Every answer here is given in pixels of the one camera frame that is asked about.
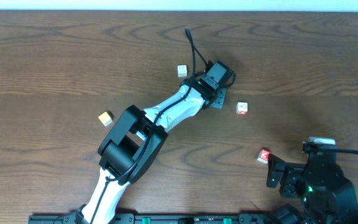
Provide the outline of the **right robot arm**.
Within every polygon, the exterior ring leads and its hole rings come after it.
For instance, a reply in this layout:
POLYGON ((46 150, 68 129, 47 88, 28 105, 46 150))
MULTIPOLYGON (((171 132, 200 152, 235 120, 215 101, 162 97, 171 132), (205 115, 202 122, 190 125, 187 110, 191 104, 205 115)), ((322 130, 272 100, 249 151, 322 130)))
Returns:
POLYGON ((358 223, 358 200, 354 184, 336 163, 338 153, 358 155, 357 150, 340 149, 332 140, 303 142, 306 164, 285 162, 269 154, 266 186, 280 185, 280 195, 298 198, 304 214, 287 210, 273 223, 358 223))

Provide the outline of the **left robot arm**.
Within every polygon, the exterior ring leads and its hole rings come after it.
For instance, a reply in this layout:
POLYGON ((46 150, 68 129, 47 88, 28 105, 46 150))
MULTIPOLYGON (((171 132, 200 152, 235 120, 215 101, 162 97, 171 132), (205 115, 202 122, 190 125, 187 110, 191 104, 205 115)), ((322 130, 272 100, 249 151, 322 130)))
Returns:
POLYGON ((146 109, 128 107, 98 147, 100 176, 77 223, 109 223, 125 189, 149 169, 168 133, 180 122, 209 107, 222 108, 235 72, 218 60, 186 78, 165 101, 146 109))

